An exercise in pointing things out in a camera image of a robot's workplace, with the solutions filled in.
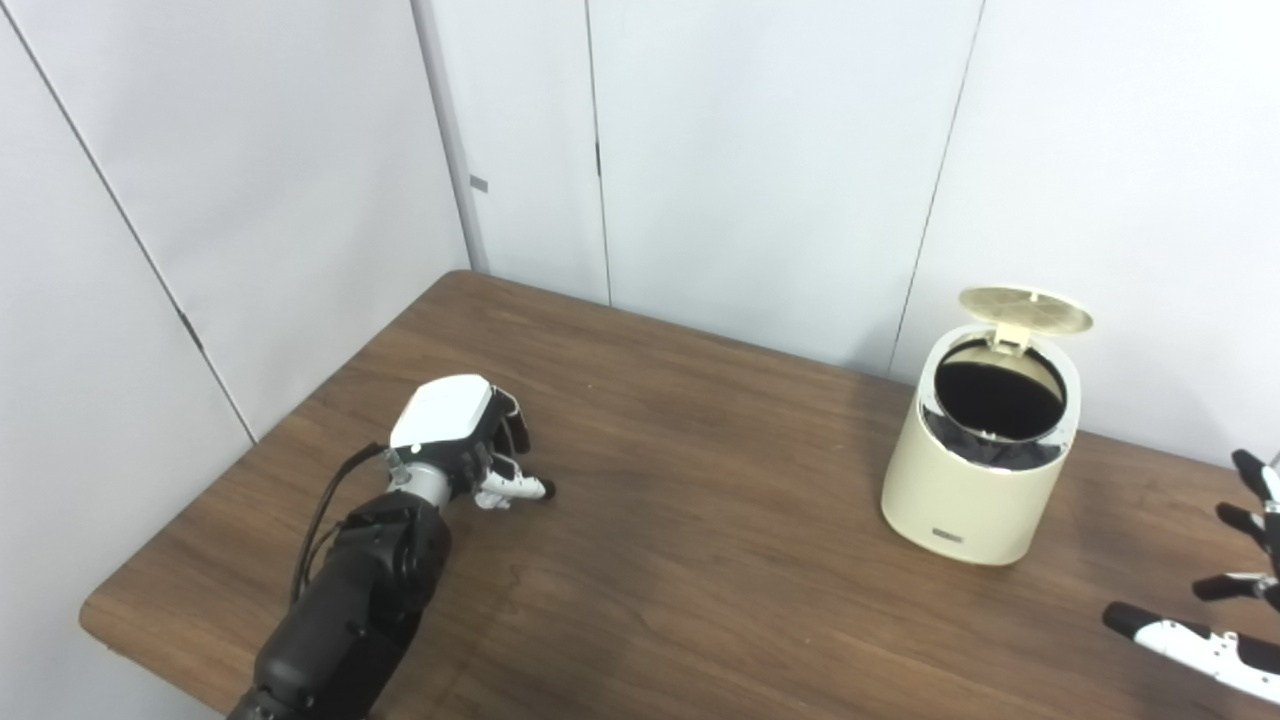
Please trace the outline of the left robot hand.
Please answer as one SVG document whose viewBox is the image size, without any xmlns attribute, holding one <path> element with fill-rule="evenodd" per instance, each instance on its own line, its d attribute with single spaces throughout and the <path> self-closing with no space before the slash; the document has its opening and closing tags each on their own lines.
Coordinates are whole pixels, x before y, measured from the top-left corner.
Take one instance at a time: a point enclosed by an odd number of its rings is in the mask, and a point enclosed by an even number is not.
<svg viewBox="0 0 1280 720">
<path fill-rule="evenodd" d="M 412 495 L 436 511 L 462 496 L 480 509 L 548 501 L 556 484 L 529 475 L 518 456 L 531 438 L 518 400 L 479 374 L 430 380 L 413 392 L 383 454 L 388 489 Z"/>
</svg>

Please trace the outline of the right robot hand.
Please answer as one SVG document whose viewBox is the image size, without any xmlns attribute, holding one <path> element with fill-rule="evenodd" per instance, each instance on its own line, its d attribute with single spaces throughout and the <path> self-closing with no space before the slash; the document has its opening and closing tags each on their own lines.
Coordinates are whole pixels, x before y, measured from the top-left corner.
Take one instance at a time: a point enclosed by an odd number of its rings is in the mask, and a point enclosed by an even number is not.
<svg viewBox="0 0 1280 720">
<path fill-rule="evenodd" d="M 1253 512 L 1234 503 L 1219 503 L 1221 523 L 1253 539 L 1267 556 L 1271 573 L 1230 571 L 1199 579 L 1193 594 L 1203 602 L 1254 598 L 1279 610 L 1279 478 L 1277 462 L 1266 462 L 1239 448 L 1231 461 L 1243 484 L 1258 498 Z M 1203 674 L 1220 684 L 1279 703 L 1279 647 L 1274 642 L 1236 632 L 1161 616 L 1132 603 L 1112 602 L 1102 612 L 1111 632 L 1165 659 Z"/>
</svg>

